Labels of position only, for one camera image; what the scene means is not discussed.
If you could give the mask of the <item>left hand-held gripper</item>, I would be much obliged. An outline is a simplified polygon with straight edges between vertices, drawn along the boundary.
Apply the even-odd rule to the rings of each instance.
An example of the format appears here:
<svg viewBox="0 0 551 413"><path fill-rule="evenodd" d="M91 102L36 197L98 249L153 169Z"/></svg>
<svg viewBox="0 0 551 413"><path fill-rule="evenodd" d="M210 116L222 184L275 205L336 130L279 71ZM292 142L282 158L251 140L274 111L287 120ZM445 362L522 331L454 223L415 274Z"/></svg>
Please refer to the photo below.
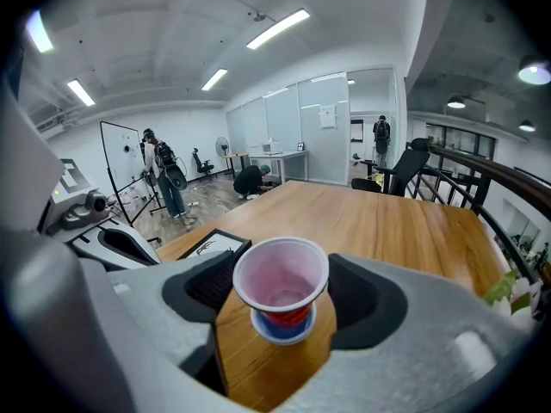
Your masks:
<svg viewBox="0 0 551 413"><path fill-rule="evenodd" d="M107 271L161 263L134 228L110 217L105 195L51 151L3 77L1 300L50 386L86 412L132 412L134 402L83 267L63 243Z"/></svg>

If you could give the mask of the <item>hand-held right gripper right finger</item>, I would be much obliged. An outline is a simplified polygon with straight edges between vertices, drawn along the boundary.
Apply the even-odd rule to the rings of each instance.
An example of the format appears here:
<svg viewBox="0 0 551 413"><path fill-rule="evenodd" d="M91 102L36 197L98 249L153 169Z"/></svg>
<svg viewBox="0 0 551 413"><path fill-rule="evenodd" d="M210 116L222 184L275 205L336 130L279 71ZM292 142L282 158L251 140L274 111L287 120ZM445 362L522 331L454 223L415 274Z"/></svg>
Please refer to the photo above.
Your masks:
<svg viewBox="0 0 551 413"><path fill-rule="evenodd" d="M332 254L337 330L327 362L282 412L458 412L492 393L529 334L466 288Z"/></svg>

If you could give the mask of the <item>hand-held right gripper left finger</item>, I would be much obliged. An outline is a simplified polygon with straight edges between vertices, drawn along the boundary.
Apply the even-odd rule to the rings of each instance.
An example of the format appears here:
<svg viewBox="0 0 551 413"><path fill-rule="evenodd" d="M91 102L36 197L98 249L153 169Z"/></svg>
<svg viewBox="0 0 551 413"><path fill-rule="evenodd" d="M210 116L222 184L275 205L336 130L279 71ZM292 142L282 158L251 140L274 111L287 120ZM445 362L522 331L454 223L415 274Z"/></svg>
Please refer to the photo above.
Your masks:
<svg viewBox="0 0 551 413"><path fill-rule="evenodd" d="M137 412L244 412L230 400L215 321L233 253L109 273L121 301L121 351Z"/></svg>

